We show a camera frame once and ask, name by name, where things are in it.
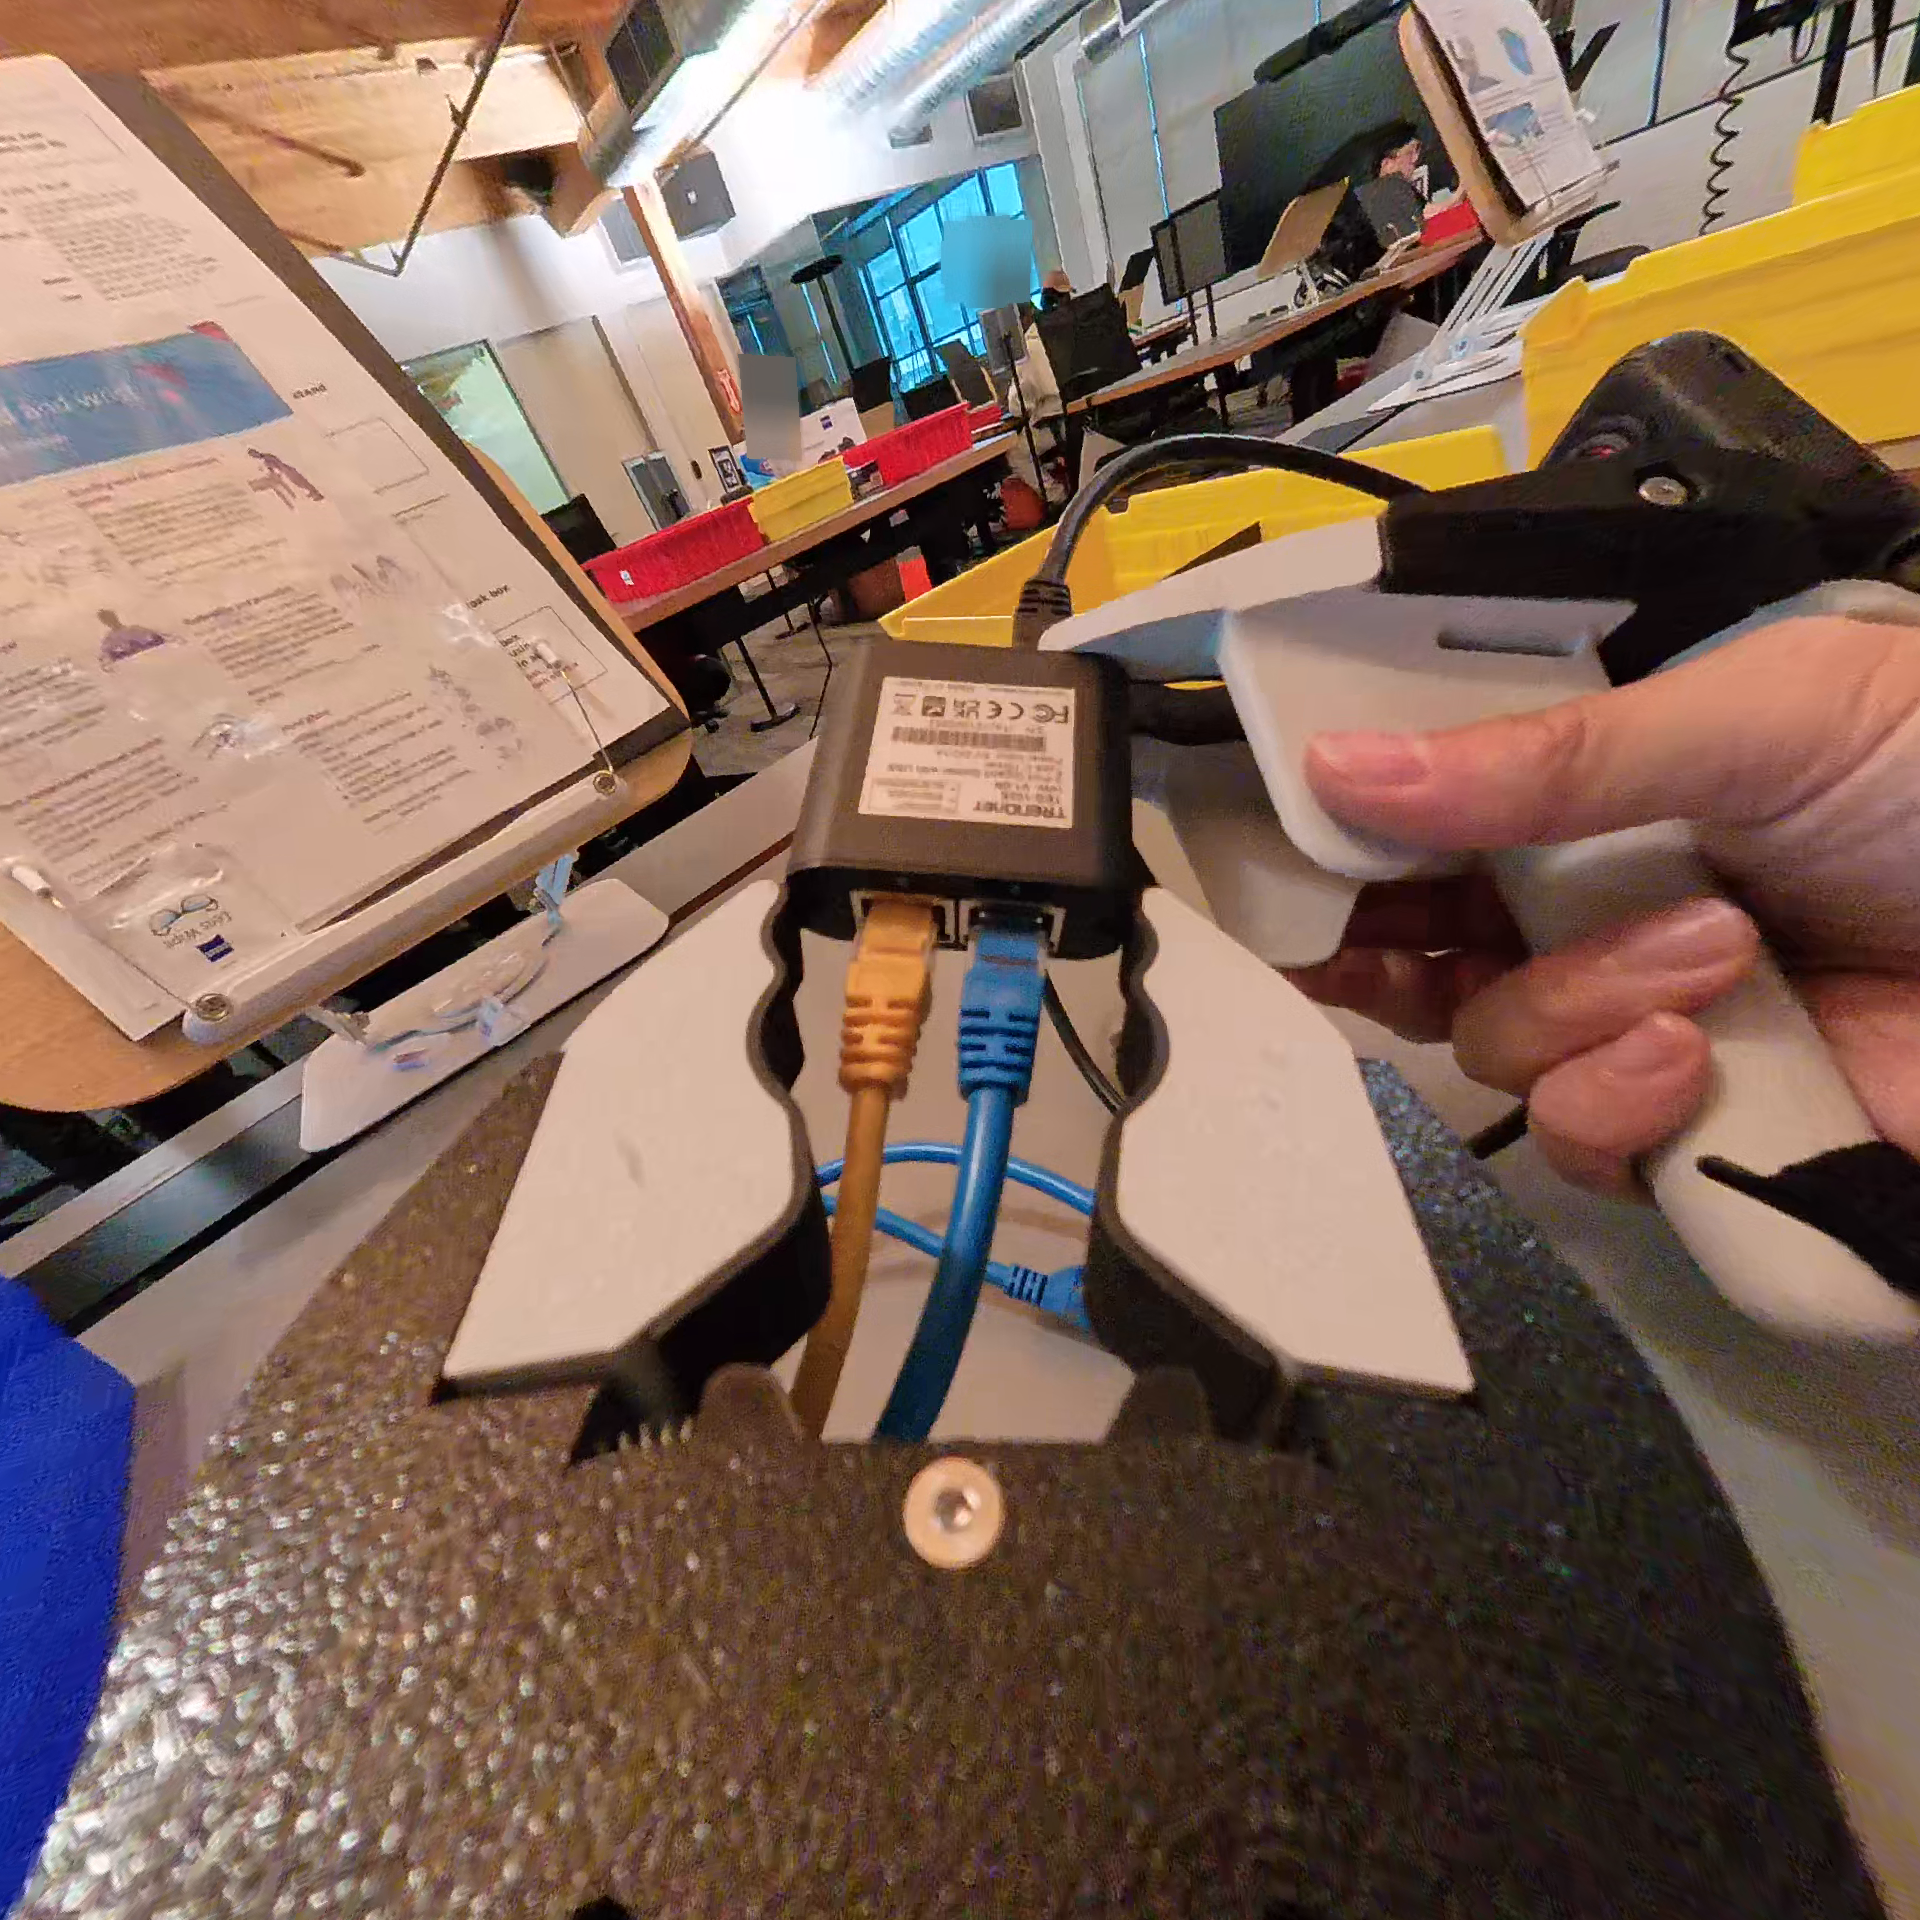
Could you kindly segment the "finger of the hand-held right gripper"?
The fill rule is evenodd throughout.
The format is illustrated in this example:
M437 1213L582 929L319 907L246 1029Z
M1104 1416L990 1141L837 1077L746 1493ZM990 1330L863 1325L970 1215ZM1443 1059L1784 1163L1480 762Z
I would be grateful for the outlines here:
M1040 650L1114 658L1133 680L1207 680L1224 615L1301 593L1367 586L1378 568L1376 519L1344 519L1248 544L1101 607L1074 611L1043 633Z
M1631 611L1624 598L1312 592L1222 615L1215 670L1287 843L1261 957L1318 967L1364 886L1471 863L1338 821L1304 770L1316 735L1431 734L1571 701L1606 682L1600 646Z

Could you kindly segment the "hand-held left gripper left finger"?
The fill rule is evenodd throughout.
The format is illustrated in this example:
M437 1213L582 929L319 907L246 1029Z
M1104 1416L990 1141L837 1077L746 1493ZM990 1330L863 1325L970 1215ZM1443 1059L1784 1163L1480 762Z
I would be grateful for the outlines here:
M776 880L687 923L565 1042L443 1360L455 1394L622 1381L694 1402L789 1355L829 1255L795 1099L799 925Z

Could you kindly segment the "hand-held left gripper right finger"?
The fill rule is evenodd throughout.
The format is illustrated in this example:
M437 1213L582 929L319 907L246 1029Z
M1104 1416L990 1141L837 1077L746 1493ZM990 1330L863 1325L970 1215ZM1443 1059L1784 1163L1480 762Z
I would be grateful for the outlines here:
M1101 1346L1186 1375L1211 1425L1278 1425L1314 1384L1469 1405L1450 1291L1333 1021L1160 886L1120 986L1085 1264Z

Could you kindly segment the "black network splitter box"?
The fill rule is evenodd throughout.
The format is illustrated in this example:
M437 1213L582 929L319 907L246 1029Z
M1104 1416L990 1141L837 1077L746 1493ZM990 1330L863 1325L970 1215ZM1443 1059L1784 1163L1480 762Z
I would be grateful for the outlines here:
M1031 917L1091 962L1132 934L1128 679L1101 655L863 639L837 667L790 838L790 917L850 942L870 904L932 904L938 944Z

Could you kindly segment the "grey desk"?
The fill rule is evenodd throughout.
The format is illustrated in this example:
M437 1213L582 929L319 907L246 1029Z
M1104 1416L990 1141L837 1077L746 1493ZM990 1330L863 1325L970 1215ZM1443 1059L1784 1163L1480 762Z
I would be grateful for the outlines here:
M1101 1442L786 1435L766 1375L567 1465L430 1402L546 1079L261 1367L146 1570L21 1915L1882 1915L1738 1509L1658 1375L1364 1070L1477 1365L1140 1375Z

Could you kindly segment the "person's right hand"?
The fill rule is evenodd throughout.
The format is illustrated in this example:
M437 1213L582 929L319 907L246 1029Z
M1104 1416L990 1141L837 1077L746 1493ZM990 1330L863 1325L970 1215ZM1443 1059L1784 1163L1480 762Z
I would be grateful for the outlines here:
M1710 1089L1704 1009L1766 945L1875 1131L1917 1151L1916 627L1800 615L1658 679L1431 734L1327 734L1323 808L1435 853L1690 823L1720 896L1530 954L1479 872L1364 888L1288 979L1526 1105L1572 1185L1639 1192Z

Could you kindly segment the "white board stand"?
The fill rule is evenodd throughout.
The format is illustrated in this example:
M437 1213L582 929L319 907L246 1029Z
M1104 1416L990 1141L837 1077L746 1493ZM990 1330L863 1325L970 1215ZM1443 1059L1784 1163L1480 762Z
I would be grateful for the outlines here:
M664 912L630 886L592 880L372 1011L349 1014L303 1058L301 1151L348 1144L443 1088L637 962L664 929Z
M1370 414L1475 391L1518 371L1525 321L1572 266L1587 222L1587 215L1574 215L1514 247L1494 243L1429 345L1392 367L1387 385L1370 399Z

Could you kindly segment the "black office chair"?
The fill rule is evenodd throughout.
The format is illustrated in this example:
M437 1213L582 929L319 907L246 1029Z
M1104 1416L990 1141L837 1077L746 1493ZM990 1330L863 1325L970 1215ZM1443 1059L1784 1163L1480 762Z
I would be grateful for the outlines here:
M1100 283L1084 294L1047 294L1038 313L1038 335L1061 394L1062 430L1095 430L1123 446L1150 439L1148 399L1067 411L1067 402L1091 399L1142 365L1123 306L1109 285Z

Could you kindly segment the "red plastic bin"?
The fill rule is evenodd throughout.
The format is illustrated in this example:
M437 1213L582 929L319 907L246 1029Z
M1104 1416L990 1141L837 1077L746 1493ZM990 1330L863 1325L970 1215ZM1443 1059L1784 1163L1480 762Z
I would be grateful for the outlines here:
M910 417L876 439L842 447L838 458L850 472L870 467L880 488L896 488L971 450L971 442L971 409L955 402L938 414Z
M652 600L766 549L750 499L691 514L671 525L592 558L588 577L615 605Z

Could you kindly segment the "long brown table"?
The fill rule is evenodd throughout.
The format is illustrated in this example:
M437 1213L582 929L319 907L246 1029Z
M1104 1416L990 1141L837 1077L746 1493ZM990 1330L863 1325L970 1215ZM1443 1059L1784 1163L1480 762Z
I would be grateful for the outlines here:
M742 583L759 577L768 568L810 563L810 558L846 541L855 541L860 549L855 567L869 567L880 560L880 541L885 537L902 537L904 530L918 520L957 520L957 514L971 494L1008 472L1011 450L1014 442L1014 434L996 434L995 439L979 441L971 447L910 474L898 487L861 495L846 510L819 519L781 541L766 544L746 558L716 567L671 592L615 600L612 611L629 625L630 633L642 633L663 619L684 615L691 607L710 600L719 592L732 592Z

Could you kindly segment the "black computer monitor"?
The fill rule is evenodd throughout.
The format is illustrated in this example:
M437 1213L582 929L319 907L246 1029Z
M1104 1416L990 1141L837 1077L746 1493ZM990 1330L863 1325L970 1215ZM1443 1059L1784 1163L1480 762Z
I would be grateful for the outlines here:
M1190 198L1151 223L1150 247L1164 304L1205 297L1232 274L1221 192Z

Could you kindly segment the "small yellow plastic bin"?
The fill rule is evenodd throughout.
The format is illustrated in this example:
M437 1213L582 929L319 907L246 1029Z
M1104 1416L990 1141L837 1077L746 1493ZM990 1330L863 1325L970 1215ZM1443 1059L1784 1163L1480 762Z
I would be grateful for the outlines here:
M751 519L768 544L802 534L852 507L852 474L838 450L751 491Z

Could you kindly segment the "wooden instruction board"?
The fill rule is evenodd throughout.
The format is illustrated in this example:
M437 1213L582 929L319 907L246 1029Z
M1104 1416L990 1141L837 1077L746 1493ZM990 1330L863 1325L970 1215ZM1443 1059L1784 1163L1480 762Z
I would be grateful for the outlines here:
M141 80L4 58L4 1105L205 1065L660 800L663 670Z
M1608 176L1530 2L1412 2L1399 47L1479 226L1501 247L1589 211Z

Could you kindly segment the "large black screen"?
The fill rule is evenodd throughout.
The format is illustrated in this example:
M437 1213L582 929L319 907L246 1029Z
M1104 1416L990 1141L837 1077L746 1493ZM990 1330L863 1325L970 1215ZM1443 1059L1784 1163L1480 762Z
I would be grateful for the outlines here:
M1288 203L1338 177L1376 177L1410 138L1429 190L1456 179L1389 21L1232 95L1214 109L1214 136L1219 219L1237 270L1258 264Z

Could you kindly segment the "blue plastic bin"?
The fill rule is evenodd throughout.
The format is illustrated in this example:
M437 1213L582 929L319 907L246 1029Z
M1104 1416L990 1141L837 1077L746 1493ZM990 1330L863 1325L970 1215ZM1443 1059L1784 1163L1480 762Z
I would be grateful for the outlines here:
M3 1912L64 1801L111 1651L134 1390L3 1280Z

